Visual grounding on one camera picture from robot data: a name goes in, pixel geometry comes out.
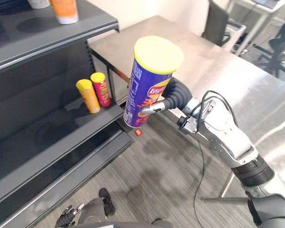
lay's logo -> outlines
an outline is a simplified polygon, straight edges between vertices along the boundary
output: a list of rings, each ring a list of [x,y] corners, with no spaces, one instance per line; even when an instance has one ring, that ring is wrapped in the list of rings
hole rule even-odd
[[[165,90],[167,84],[169,83],[170,79],[164,80],[156,85],[152,86],[148,91],[148,97],[152,99],[158,99],[160,95]]]
[[[148,91],[148,96],[160,94],[165,90],[165,88],[166,86],[151,87]]]

red chips can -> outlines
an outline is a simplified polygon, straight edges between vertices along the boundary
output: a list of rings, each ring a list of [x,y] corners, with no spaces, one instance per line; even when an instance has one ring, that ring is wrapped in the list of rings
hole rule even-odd
[[[108,84],[105,80],[105,75],[101,72],[96,72],[91,75],[91,81],[95,89],[97,98],[102,107],[107,107],[111,104],[111,98],[108,92]]]

purple chips can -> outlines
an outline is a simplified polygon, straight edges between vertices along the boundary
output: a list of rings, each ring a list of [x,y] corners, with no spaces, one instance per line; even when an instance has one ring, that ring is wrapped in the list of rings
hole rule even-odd
[[[158,100],[172,73],[179,67],[182,53],[177,46],[164,38],[147,36],[136,42],[134,56],[123,117],[127,125],[139,128],[150,117],[149,114],[142,114],[140,109]]]

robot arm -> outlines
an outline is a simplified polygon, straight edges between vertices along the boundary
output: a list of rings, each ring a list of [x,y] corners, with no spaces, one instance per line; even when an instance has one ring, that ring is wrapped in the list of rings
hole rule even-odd
[[[238,127],[226,103],[220,97],[192,98],[188,88],[173,78],[159,101],[141,110],[151,114],[178,107],[187,117],[177,124],[185,134],[202,135],[212,153],[233,171],[250,197],[249,210],[262,228],[285,228],[285,182],[258,153],[248,136]]]

yellow lid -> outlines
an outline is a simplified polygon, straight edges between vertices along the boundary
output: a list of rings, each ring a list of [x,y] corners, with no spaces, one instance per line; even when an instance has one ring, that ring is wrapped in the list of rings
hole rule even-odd
[[[101,72],[96,72],[91,75],[92,82],[103,82],[105,81],[105,75]]]
[[[92,87],[92,82],[88,79],[81,79],[76,83],[77,89],[82,92]]]
[[[181,49],[167,39],[158,36],[142,37],[134,46],[136,61],[146,70],[159,74],[171,74],[183,61]]]

